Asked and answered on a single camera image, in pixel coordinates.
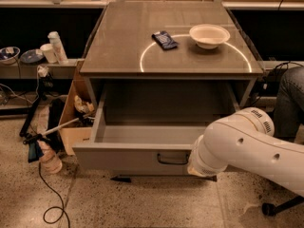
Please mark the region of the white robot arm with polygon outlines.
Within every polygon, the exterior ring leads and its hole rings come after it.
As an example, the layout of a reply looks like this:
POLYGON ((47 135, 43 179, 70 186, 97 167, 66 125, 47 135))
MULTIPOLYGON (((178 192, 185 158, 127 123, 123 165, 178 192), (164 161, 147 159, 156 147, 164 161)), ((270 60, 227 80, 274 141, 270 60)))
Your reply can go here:
POLYGON ((214 176, 229 165, 304 197, 304 146, 274 137, 264 111, 249 107, 210 123, 193 144, 187 171, 214 176))

